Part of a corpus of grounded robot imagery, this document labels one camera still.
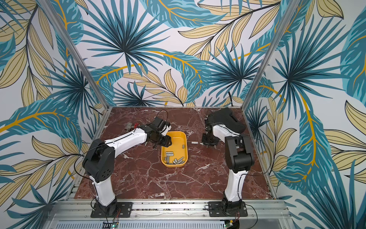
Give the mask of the yellow plastic storage tray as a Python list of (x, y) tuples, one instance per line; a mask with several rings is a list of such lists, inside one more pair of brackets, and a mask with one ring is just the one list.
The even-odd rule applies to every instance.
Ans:
[[(168, 168), (179, 168), (183, 167), (188, 160), (188, 146), (187, 146), (187, 137), (186, 134), (182, 131), (169, 131), (167, 133), (168, 136), (172, 139), (172, 145), (169, 147), (162, 147), (161, 150), (161, 161)], [(183, 156), (185, 158), (183, 164), (178, 165), (167, 165), (165, 163), (165, 153), (168, 151), (174, 152), (178, 156)]]

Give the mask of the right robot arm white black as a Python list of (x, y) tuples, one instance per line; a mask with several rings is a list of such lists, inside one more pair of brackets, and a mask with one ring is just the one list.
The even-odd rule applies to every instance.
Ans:
[(219, 141), (225, 144), (229, 177), (222, 206), (228, 213), (241, 209), (244, 181), (254, 165), (253, 148), (250, 139), (243, 135), (245, 130), (246, 125), (239, 122), (228, 108), (214, 111), (205, 118), (202, 144), (215, 146)]

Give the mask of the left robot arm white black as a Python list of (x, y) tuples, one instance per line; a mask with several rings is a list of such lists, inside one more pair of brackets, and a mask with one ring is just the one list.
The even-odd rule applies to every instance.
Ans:
[(167, 135), (170, 129), (168, 121), (156, 116), (151, 123), (140, 125), (124, 135), (106, 141), (98, 138), (92, 142), (82, 166), (94, 185), (97, 204), (103, 211), (111, 215), (117, 209), (111, 182), (115, 159), (123, 152), (146, 142), (162, 147), (171, 146), (171, 137)]

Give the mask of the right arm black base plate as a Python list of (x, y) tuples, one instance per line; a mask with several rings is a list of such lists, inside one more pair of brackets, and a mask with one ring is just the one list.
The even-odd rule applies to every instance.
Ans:
[(225, 210), (224, 204), (221, 201), (210, 201), (208, 202), (208, 211), (210, 217), (247, 217), (248, 212), (246, 204), (241, 203), (241, 207), (234, 210)]

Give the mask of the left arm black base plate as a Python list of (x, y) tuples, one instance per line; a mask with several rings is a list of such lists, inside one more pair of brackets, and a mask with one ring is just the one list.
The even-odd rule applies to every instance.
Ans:
[(92, 208), (91, 218), (129, 218), (132, 211), (132, 202), (112, 202), (103, 206), (96, 202)]

